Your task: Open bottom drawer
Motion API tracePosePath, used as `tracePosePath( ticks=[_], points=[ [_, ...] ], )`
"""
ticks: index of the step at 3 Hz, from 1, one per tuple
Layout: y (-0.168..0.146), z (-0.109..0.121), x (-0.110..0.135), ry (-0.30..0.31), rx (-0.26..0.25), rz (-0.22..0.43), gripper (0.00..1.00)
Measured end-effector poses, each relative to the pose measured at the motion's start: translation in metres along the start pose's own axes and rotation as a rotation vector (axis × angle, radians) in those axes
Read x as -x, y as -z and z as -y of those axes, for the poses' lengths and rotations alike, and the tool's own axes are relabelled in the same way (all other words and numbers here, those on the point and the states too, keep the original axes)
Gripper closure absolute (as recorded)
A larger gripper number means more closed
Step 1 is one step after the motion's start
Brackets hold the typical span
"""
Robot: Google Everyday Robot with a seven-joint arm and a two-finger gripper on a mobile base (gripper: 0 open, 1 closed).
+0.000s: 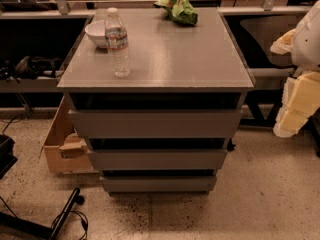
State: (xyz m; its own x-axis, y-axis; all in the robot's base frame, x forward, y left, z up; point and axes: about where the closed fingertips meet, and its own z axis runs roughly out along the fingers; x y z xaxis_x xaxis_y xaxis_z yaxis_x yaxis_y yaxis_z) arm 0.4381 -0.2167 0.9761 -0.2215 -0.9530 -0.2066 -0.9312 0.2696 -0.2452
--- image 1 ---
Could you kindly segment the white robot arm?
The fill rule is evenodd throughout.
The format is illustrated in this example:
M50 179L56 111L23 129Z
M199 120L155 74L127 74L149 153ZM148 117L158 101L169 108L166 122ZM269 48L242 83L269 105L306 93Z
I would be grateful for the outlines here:
M297 134L320 108L320 1L297 26L279 37L270 47L276 54L290 53L297 67L288 77L273 133L282 138Z

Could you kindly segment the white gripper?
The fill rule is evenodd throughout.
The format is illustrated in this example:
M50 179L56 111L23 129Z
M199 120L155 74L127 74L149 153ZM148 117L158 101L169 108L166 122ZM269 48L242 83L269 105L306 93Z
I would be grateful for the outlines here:
M273 127L281 138L297 134L320 108L320 73L307 72L298 78L289 77L284 85L282 107Z

